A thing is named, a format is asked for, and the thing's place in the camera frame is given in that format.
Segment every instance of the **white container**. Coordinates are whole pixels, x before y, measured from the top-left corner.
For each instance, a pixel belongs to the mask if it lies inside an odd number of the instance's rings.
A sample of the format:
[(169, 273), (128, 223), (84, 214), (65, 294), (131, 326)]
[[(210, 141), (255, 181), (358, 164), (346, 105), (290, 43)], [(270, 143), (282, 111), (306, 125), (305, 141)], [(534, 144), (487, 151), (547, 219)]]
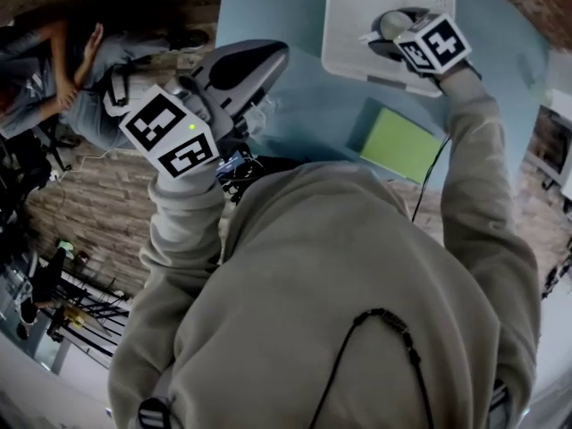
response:
[(455, 18), (455, 0), (326, 0), (322, 65), (331, 74), (354, 80), (381, 82), (430, 97), (441, 90), (402, 63), (386, 59), (359, 38), (371, 32), (382, 14), (407, 6), (429, 8)]

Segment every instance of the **desk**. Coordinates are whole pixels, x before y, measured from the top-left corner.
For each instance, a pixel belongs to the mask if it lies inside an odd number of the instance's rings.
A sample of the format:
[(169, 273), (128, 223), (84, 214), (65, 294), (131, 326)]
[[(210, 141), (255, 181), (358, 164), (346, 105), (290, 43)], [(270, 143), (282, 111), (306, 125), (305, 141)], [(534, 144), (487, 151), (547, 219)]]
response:
[[(539, 105), (530, 85), (543, 80), (548, 44), (506, 0), (457, 0), (457, 22), (471, 59), (499, 101), (506, 123), (511, 179), (516, 181)], [(384, 85), (329, 74), (320, 62), (325, 0), (223, 0), (216, 44), (273, 38), (290, 45), (290, 65), (271, 91), (278, 103), (260, 137), (267, 154), (312, 160), (359, 160), (374, 118), (384, 106), (442, 137), (445, 97), (415, 96)], [(430, 188), (440, 189), (448, 167), (444, 153)], [(395, 175), (375, 168), (384, 177)]]

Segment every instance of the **green notebook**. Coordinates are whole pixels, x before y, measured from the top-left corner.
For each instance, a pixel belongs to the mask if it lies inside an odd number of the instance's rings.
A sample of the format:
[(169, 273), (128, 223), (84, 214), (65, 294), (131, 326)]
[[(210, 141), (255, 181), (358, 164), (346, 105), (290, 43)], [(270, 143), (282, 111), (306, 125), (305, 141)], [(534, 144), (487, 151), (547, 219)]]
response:
[(362, 158), (422, 183), (441, 142), (403, 116), (384, 108), (361, 151)]

